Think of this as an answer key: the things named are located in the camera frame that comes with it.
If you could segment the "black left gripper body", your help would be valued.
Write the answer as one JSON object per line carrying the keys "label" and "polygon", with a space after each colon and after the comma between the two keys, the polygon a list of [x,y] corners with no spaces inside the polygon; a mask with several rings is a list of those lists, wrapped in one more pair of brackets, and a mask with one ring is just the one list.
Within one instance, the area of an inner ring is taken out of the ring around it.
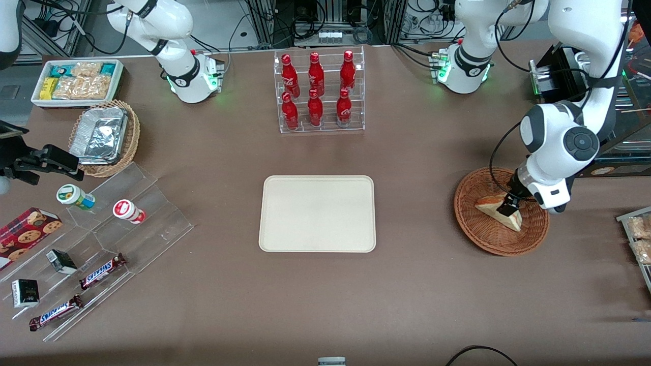
{"label": "black left gripper body", "polygon": [[535,202],[535,199],[533,199],[531,192],[519,180],[518,173],[519,173],[519,169],[516,169],[512,174],[511,180],[509,180],[508,183],[509,200],[513,202],[519,202],[519,201]]}

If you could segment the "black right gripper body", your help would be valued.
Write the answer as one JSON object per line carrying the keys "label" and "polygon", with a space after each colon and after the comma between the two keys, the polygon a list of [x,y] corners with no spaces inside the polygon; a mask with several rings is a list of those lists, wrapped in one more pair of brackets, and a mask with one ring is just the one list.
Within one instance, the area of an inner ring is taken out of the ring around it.
{"label": "black right gripper body", "polygon": [[39,183],[40,176],[34,171],[42,171],[46,147],[35,149],[26,145],[22,137],[1,139],[1,177],[7,180],[20,180],[28,185]]}

